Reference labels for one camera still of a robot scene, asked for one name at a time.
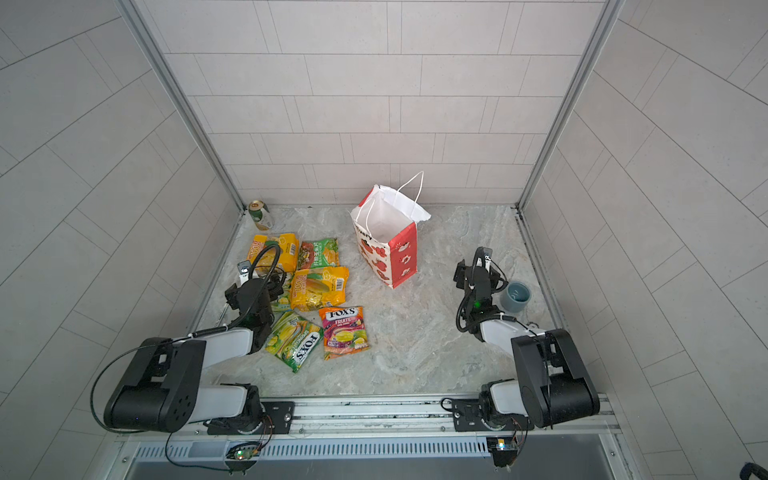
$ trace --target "white tiled wall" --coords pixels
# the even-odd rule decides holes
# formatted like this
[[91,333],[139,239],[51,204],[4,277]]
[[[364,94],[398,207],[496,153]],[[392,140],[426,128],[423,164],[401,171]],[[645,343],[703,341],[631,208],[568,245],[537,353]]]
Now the white tiled wall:
[[514,203],[601,2],[140,0],[246,200]]
[[0,477],[86,475],[91,377],[186,333],[237,215],[111,0],[0,2]]
[[627,0],[525,210],[645,478],[768,462],[766,63],[765,2]]

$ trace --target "beverage can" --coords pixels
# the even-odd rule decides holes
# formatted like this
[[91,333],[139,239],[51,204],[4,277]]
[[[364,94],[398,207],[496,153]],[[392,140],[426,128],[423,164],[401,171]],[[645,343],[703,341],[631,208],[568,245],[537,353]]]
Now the beverage can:
[[256,224],[256,228],[267,231],[274,226],[274,220],[270,214],[270,209],[261,200],[255,200],[248,205],[248,213]]

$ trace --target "paper shopping bag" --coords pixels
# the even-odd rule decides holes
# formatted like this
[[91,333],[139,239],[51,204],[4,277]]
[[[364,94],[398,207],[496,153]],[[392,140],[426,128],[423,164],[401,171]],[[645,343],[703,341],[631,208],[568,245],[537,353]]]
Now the paper shopping bag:
[[390,288],[395,288],[416,273],[416,224],[431,217],[416,203],[422,192],[421,186],[415,200],[400,192],[420,174],[423,185],[423,171],[398,190],[374,185],[350,213],[362,257]]

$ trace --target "gray cup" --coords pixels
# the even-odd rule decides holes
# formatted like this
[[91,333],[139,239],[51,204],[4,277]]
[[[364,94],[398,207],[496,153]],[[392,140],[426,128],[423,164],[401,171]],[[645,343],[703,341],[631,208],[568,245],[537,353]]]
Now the gray cup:
[[506,313],[520,313],[531,299],[531,290],[522,282],[510,282],[502,292],[502,310]]

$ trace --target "snack bag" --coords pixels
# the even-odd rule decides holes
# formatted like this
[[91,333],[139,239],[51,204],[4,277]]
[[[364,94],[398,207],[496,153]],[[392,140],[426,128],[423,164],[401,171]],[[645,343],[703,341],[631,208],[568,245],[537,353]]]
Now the snack bag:
[[[276,243],[282,250],[280,258],[277,261],[277,266],[285,270],[286,272],[296,271],[296,252],[299,249],[299,241],[294,233],[282,233],[279,237],[268,237],[267,235],[256,235],[253,238],[253,243],[248,250],[248,261],[253,263],[256,259],[256,255],[259,254],[264,247]],[[270,250],[265,253],[257,266],[269,266],[272,264],[272,259],[275,257],[274,251]]]
[[298,270],[339,265],[339,243],[335,238],[301,243]]
[[266,341],[264,349],[283,360],[296,373],[322,334],[323,329],[309,320],[294,312],[285,312],[272,328],[272,336]]
[[351,355],[371,348],[366,326],[362,323],[362,307],[330,307],[320,309],[323,319],[323,344],[326,360]]
[[309,312],[321,306],[341,305],[346,301],[347,279],[349,269],[345,266],[297,270],[290,288],[290,306]]

